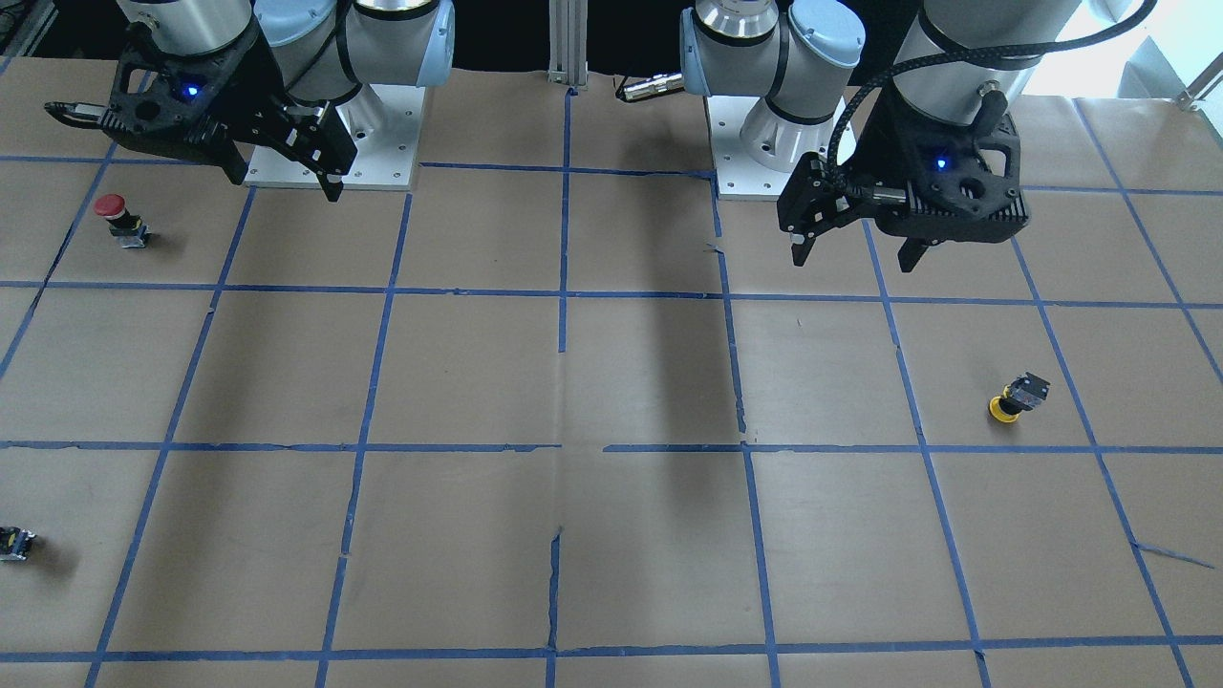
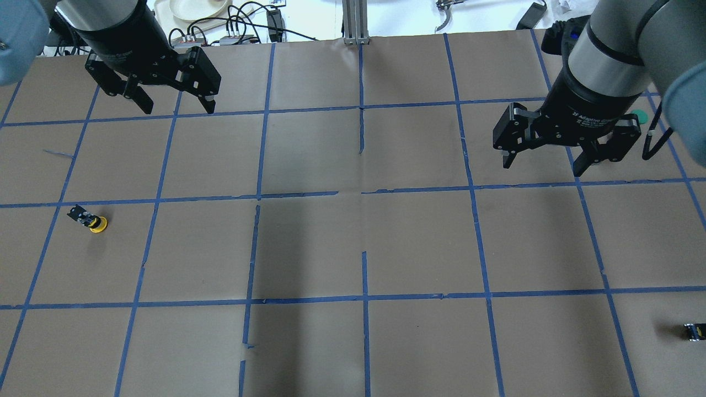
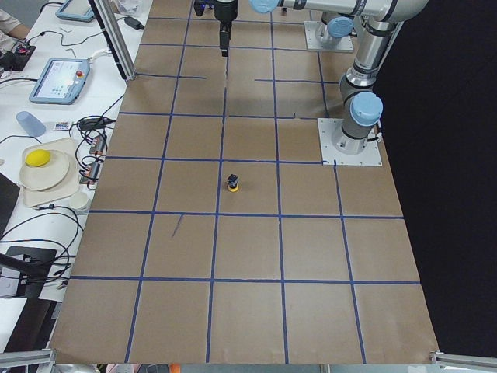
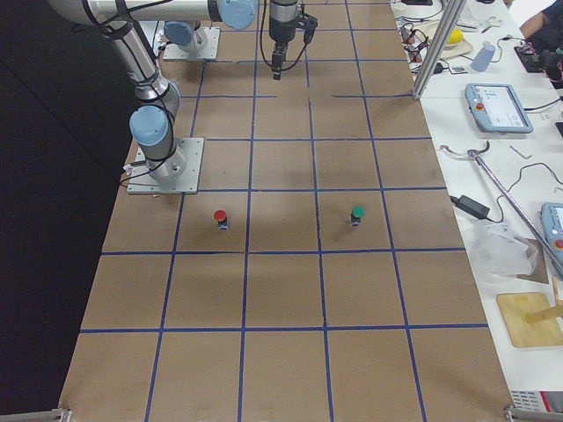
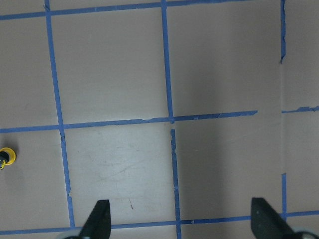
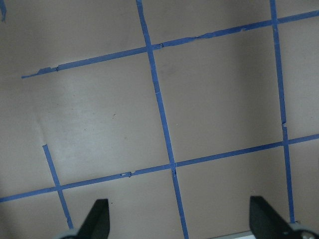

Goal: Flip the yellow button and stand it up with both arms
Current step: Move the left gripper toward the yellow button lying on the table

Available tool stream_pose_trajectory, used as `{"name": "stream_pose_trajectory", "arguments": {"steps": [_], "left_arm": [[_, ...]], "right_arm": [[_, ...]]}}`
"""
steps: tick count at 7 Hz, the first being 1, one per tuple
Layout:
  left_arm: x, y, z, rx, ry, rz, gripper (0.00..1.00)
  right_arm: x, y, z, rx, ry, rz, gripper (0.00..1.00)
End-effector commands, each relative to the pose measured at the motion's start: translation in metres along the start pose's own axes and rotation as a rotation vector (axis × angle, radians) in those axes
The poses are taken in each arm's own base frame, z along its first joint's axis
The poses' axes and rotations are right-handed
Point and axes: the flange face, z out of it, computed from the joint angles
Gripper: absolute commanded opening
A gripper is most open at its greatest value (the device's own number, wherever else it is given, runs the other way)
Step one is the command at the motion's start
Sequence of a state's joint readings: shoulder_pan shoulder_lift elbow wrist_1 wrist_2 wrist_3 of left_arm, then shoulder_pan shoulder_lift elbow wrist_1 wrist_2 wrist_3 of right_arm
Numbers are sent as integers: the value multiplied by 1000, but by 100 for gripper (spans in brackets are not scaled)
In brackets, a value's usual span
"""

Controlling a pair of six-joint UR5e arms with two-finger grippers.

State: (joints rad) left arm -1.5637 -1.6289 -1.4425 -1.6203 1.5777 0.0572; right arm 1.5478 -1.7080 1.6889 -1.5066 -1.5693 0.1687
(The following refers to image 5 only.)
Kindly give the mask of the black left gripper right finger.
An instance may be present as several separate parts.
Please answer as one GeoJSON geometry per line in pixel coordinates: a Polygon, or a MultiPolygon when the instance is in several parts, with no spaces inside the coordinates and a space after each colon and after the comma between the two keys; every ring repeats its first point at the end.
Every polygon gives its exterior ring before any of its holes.
{"type": "Polygon", "coordinates": [[[299,238],[299,234],[292,230],[264,198],[252,198],[250,225],[256,239],[299,238]]]}

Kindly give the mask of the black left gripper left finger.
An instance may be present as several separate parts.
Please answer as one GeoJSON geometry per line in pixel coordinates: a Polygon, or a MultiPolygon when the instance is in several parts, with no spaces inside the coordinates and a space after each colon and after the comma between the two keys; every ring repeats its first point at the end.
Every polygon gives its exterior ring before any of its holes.
{"type": "Polygon", "coordinates": [[[111,213],[109,200],[99,200],[79,233],[80,239],[109,239],[111,213]]]}

